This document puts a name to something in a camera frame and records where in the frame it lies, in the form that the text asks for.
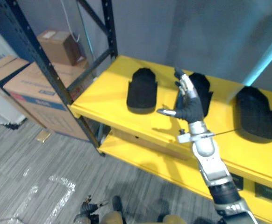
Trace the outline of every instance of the robotic arm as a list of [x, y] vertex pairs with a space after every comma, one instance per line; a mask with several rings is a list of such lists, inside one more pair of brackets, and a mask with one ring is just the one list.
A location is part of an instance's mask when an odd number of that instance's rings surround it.
[[197, 91], [190, 78], [175, 69], [176, 82], [185, 100], [186, 107], [179, 110], [159, 109], [158, 113], [184, 119], [189, 133], [180, 130], [179, 143], [192, 142], [192, 152], [199, 163], [200, 173], [209, 188], [217, 213], [227, 224], [258, 224], [247, 203], [240, 197], [233, 179], [219, 155], [214, 133], [203, 121], [203, 109]]

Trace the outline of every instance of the cable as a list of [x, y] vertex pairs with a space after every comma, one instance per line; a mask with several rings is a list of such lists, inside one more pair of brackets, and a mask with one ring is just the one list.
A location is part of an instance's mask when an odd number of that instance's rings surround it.
[[15, 219], [15, 220], [20, 221], [20, 222], [23, 223], [23, 224], [26, 224], [26, 223], [23, 222], [19, 217], [0, 218], [0, 222], [8, 221], [8, 220], [11, 220], [11, 219]]
[[68, 16], [67, 16], [66, 9], [65, 9], [65, 7], [64, 7], [63, 0], [60, 0], [60, 2], [61, 2], [61, 4], [62, 4], [62, 8], [63, 8], [63, 10], [64, 10], [64, 14], [65, 14], [67, 26], [68, 26], [68, 28], [69, 28], [69, 30], [70, 30], [70, 33], [71, 33], [71, 35], [72, 35], [72, 38], [74, 39], [74, 41], [75, 41], [76, 43], [78, 43], [78, 42], [79, 42], [79, 39], [80, 39], [80, 34], [78, 35], [78, 38], [76, 39], [75, 36], [74, 36], [74, 34], [73, 34], [73, 32], [72, 32], [72, 29], [71, 29], [71, 26], [70, 26], [70, 22], [69, 22], [69, 18], [68, 18]]

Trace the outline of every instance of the white cable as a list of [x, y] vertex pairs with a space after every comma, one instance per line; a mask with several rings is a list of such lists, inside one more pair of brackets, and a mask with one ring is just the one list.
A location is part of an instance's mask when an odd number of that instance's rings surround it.
[[76, 39], [75, 36], [74, 36], [74, 34], [73, 34], [73, 32], [72, 32], [72, 29], [71, 29], [71, 26], [70, 26], [70, 22], [69, 22], [69, 18], [67, 17], [66, 9], [65, 9], [65, 7], [64, 7], [64, 3], [63, 3], [62, 0], [60, 0], [60, 2], [61, 2], [61, 4], [62, 4], [62, 8], [63, 8], [63, 10], [64, 10], [64, 14], [65, 14], [67, 26], [69, 27], [70, 33], [71, 33], [71, 35], [72, 35], [72, 38], [74, 39], [74, 41], [75, 41], [76, 43], [78, 43], [78, 41], [79, 41], [79, 39], [80, 39], [80, 34], [78, 35], [78, 38]]

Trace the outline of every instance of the black metal frame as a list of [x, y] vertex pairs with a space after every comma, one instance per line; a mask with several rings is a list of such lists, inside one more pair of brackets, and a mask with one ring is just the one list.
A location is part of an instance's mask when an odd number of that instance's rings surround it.
[[[42, 49], [40, 43], [38, 42], [35, 34], [33, 33], [29, 23], [27, 22], [23, 12], [21, 11], [16, 0], [0, 0], [0, 7], [4, 11], [5, 15], [11, 22], [11, 27], [15, 29], [19, 38], [27, 46], [28, 52], [32, 55], [35, 62], [52, 85], [58, 96], [61, 98], [65, 105], [71, 105], [73, 99], [71, 98], [69, 92], [83, 81], [83, 79], [89, 75], [96, 67], [98, 67], [104, 59], [110, 55], [111, 57], [117, 56], [117, 45], [115, 37], [115, 27], [112, 12], [111, 0], [102, 0], [105, 25], [90, 7], [90, 5], [85, 0], [77, 0], [81, 6], [89, 13], [92, 19], [99, 25], [99, 27], [104, 31], [108, 38], [109, 49], [107, 49], [101, 56], [99, 56], [93, 64], [83, 72], [68, 88], [64, 86], [60, 80], [58, 74], [56, 73], [54, 67], [52, 66], [50, 60], [46, 56], [44, 50]], [[90, 142], [95, 146], [99, 147], [99, 140], [96, 139], [94, 133], [89, 128], [88, 124], [81, 117], [79, 119], [75, 118], [77, 123], [80, 125], [84, 133], [89, 138]]]

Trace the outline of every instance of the yellow metal shelving unit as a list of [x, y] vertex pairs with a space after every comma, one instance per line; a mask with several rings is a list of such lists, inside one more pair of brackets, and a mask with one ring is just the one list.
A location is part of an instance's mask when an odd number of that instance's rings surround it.
[[[140, 115], [128, 111], [126, 106], [128, 83], [131, 81], [133, 73], [143, 67], [150, 68], [156, 74], [158, 81], [156, 108], [173, 108], [178, 94], [178, 89], [174, 85], [173, 68], [126, 56], [118, 56], [112, 65], [69, 108], [77, 117], [82, 115], [92, 118], [192, 157], [190, 145], [179, 144], [176, 140], [179, 129], [184, 128], [187, 131], [185, 121], [156, 112]], [[241, 194], [248, 203], [250, 202], [249, 206], [254, 214], [258, 218], [272, 223], [272, 202], [256, 198], [252, 189], [253, 182], [272, 187], [272, 142], [267, 144], [253, 143], [239, 137], [233, 131], [233, 98], [243, 85], [215, 77], [207, 76], [207, 79], [211, 84], [210, 90], [214, 92], [208, 115], [205, 118], [208, 129], [214, 133], [228, 132], [215, 137], [221, 157], [232, 173], [245, 178], [246, 187], [249, 190], [245, 190]], [[262, 92], [269, 98], [272, 108], [272, 92], [263, 90]], [[112, 135], [99, 150], [210, 198], [197, 166], [194, 166], [196, 162], [193, 159], [181, 161], [125, 142]], [[141, 161], [139, 160], [141, 157], [148, 159]], [[160, 158], [167, 158], [166, 163]], [[151, 166], [143, 166], [143, 163], [151, 164]], [[169, 166], [170, 169], [165, 171], [168, 163], [177, 163], [179, 168], [175, 169], [175, 166]], [[179, 173], [180, 179], [172, 178], [175, 172]]]
[[[152, 151], [137, 144], [124, 141], [112, 133], [108, 135], [100, 151], [160, 176], [169, 182], [212, 199], [194, 159], [182, 161]], [[272, 223], [272, 201], [255, 197], [254, 182], [244, 179], [244, 189], [239, 192], [245, 198], [253, 214], [265, 222]]]

